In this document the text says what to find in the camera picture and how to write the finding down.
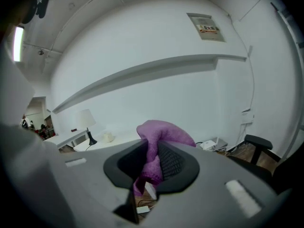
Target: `person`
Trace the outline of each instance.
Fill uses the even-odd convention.
[[[46,130],[47,128],[45,127],[44,124],[41,125],[41,132],[39,133],[40,137],[43,139],[43,140],[46,140],[48,139],[48,136],[46,134]]]
[[[30,121],[30,129],[31,129],[32,131],[35,131],[35,126],[34,126],[33,121]]]
[[[23,114],[22,120],[20,122],[20,126],[25,129],[29,129],[29,127],[30,127],[30,121],[24,114]]]

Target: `chair armrest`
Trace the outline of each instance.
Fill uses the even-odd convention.
[[[272,143],[270,141],[253,135],[247,134],[244,140],[245,143],[250,143],[256,147],[256,150],[251,159],[251,163],[254,165],[257,163],[257,160],[260,157],[260,154],[263,149],[271,150],[273,148]]]
[[[272,143],[270,141],[253,135],[247,134],[244,140],[246,143],[250,143],[256,146],[257,148],[268,149],[268,150],[271,150],[273,148]]]

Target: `black chair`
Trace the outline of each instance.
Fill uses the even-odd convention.
[[[273,175],[269,170],[256,165],[261,152],[272,149],[271,142],[256,136],[246,135],[245,143],[250,143],[256,147],[250,163],[234,156],[228,156],[228,158],[268,183],[278,194],[299,184],[303,168],[301,158],[304,154],[304,143],[292,156],[277,166]]]

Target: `printed sign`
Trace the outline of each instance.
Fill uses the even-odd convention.
[[[215,33],[217,34],[217,29],[214,26],[210,26],[210,25],[196,25],[199,28],[199,31],[201,33]]]

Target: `wooden floor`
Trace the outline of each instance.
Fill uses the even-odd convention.
[[[235,150],[234,152],[228,152],[228,155],[232,155],[242,160],[250,162],[255,149],[256,149],[255,146],[251,144],[248,145],[243,144],[242,146],[238,147],[237,150]],[[257,161],[257,165],[264,167],[273,174],[277,166],[277,162],[274,159],[272,159],[270,156],[262,152],[260,158]]]
[[[75,152],[73,148],[68,145],[62,147],[61,149],[59,149],[59,151],[62,154]],[[219,152],[218,154],[222,154],[225,156],[232,155],[250,162],[254,151],[255,151],[255,146],[251,144],[248,145],[243,144],[233,152]],[[257,165],[264,167],[265,169],[268,169],[269,171],[271,171],[271,173],[273,173],[277,166],[277,162],[273,160],[271,157],[269,157],[267,154],[262,152],[260,158],[258,159]],[[151,209],[153,209],[154,205],[157,205],[157,201],[153,200],[146,190],[141,197],[135,196],[135,203],[137,207],[148,206]],[[149,215],[149,213],[139,214],[138,215],[139,221],[140,222],[143,221],[147,215]]]

